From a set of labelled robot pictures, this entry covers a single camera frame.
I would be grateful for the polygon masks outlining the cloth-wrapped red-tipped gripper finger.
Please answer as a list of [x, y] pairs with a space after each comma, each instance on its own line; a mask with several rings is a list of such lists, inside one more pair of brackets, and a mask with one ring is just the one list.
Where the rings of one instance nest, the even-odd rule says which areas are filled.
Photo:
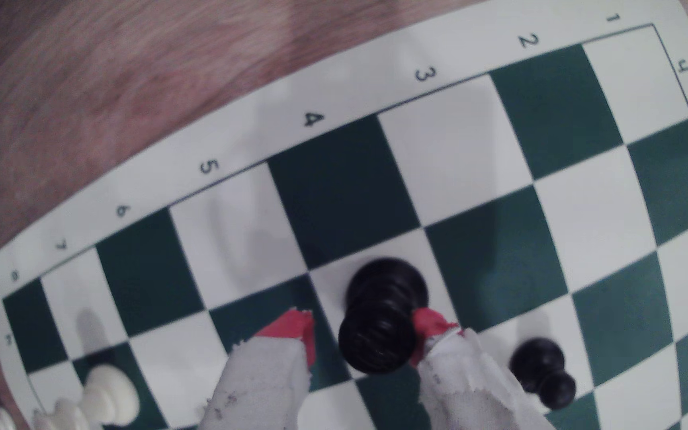
[[291, 308], [226, 361], [198, 429], [297, 429], [316, 361], [310, 310]]
[[412, 315], [416, 347], [410, 364], [432, 429], [549, 429], [507, 368], [497, 364], [472, 328], [430, 308]]

